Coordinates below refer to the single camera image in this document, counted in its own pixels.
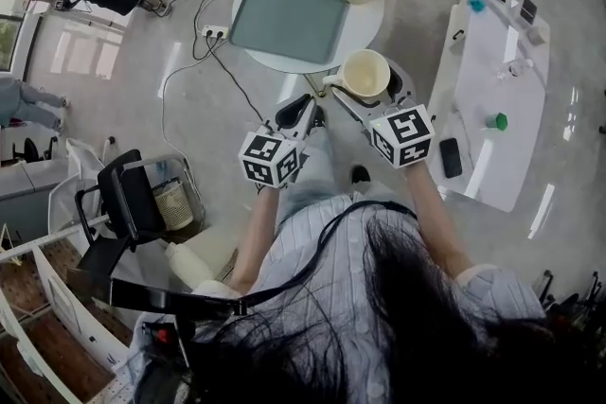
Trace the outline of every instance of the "jeans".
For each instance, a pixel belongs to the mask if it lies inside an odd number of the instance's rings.
[[[305,142],[303,153],[308,158],[298,171],[296,181],[280,192],[277,226],[309,205],[343,194],[334,178],[328,131],[325,128],[315,128]],[[380,182],[360,182],[352,188],[364,194],[364,198],[369,201],[402,203],[398,194]]]
[[[40,123],[50,130],[57,130],[61,120],[50,111],[36,106],[36,103],[46,103],[55,108],[61,108],[63,102],[64,98],[62,97],[56,97],[50,93],[38,91],[28,84],[21,83],[21,102],[19,103],[19,108],[17,108],[17,111],[12,117],[22,121]]]

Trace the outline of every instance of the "window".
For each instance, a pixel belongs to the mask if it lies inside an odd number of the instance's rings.
[[[0,71],[10,71],[22,18],[0,15]]]
[[[0,0],[0,71],[10,71],[27,0]]]

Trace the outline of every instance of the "shoe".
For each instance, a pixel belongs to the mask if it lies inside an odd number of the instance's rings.
[[[364,166],[353,166],[349,178],[351,179],[352,184],[358,184],[359,182],[370,182],[370,174]]]
[[[152,9],[151,12],[155,13],[158,17],[166,17],[170,14],[170,5],[168,5],[164,0],[159,0],[160,5],[155,9]]]
[[[326,128],[326,112],[321,106],[315,108],[315,117],[313,118],[315,128]]]
[[[140,0],[139,7],[141,7],[143,10],[146,10],[147,12],[153,12],[158,17],[166,17],[167,15],[169,15],[170,5],[168,5],[163,0],[157,1],[159,2],[159,5],[154,6],[150,4],[147,0]]]
[[[63,130],[65,130],[65,117],[64,116],[59,118],[59,123],[57,123],[57,125],[55,126],[55,132],[57,132],[58,135],[62,134]]]

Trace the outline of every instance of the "gray tray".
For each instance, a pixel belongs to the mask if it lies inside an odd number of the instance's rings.
[[[347,0],[242,0],[229,41],[324,64],[332,59],[347,11]]]

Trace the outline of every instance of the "power strip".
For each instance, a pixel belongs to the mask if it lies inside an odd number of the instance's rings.
[[[221,38],[226,39],[228,30],[228,27],[223,26],[204,26],[204,28],[202,29],[202,36],[206,37],[206,33],[210,31],[210,37],[217,38],[219,37],[219,33],[221,32]]]

